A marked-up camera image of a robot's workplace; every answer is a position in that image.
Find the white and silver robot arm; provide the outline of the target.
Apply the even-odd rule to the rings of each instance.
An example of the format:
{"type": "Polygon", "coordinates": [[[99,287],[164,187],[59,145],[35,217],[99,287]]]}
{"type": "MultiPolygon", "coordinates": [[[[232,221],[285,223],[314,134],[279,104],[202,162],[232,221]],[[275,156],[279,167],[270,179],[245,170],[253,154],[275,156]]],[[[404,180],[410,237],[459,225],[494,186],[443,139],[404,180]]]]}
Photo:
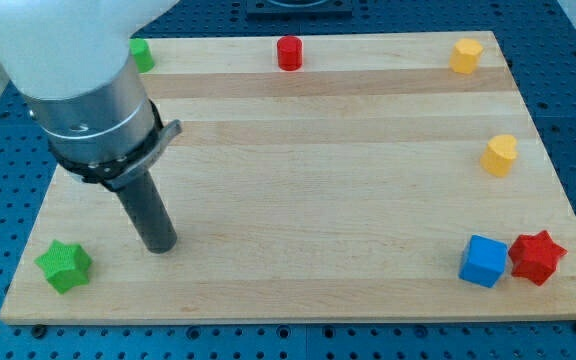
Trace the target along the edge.
{"type": "Polygon", "coordinates": [[[130,51],[176,0],[0,0],[0,63],[59,164],[111,191],[151,184],[179,132],[157,118],[130,51]]]}

